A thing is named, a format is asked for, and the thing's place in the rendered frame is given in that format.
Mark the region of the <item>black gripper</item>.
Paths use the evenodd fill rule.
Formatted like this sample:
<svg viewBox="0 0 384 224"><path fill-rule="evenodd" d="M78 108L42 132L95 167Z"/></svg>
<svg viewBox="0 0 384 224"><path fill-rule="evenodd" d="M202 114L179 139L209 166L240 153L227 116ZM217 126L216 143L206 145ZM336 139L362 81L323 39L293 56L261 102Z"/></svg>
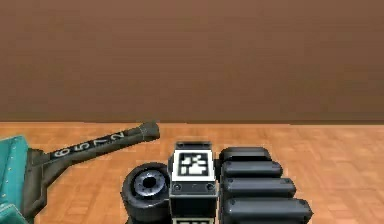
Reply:
<svg viewBox="0 0 384 224"><path fill-rule="evenodd" d="M171 224L170 178L167 166L149 162L134 168L120 192L128 219L125 224Z"/></svg>

